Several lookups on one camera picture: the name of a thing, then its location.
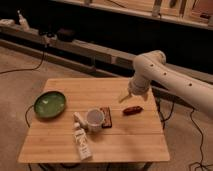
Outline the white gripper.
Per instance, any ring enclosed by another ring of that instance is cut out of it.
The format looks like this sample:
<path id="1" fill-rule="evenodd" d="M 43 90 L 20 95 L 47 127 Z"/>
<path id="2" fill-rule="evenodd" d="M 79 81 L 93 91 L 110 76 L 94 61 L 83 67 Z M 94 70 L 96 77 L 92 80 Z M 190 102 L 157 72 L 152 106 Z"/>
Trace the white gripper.
<path id="1" fill-rule="evenodd" d="M 129 99 L 132 95 L 141 96 L 144 100 L 148 98 L 149 81 L 144 78 L 132 78 L 128 84 L 130 94 L 119 97 L 119 103 Z"/>

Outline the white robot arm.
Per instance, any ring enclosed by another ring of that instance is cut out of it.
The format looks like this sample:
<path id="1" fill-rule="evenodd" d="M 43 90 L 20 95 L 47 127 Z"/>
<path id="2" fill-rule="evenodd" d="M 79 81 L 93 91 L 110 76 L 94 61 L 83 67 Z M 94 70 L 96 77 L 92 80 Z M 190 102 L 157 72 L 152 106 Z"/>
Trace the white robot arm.
<path id="1" fill-rule="evenodd" d="M 166 56 L 160 50 L 137 55 L 133 59 L 133 77 L 119 101 L 132 95 L 144 95 L 152 81 L 173 92 L 176 96 L 213 119 L 213 85 L 202 82 L 165 66 Z"/>

